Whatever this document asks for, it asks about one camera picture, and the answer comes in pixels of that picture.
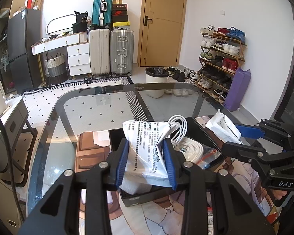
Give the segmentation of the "person's right hand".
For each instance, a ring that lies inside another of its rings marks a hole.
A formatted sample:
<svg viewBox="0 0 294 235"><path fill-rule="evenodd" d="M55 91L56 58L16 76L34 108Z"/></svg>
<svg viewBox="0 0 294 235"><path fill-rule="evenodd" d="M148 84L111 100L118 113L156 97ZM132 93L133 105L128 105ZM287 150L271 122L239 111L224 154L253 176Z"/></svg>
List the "person's right hand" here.
<svg viewBox="0 0 294 235"><path fill-rule="evenodd" d="M294 191L270 190L269 193L273 204L276 207L286 208L290 207L294 202Z"/></svg>

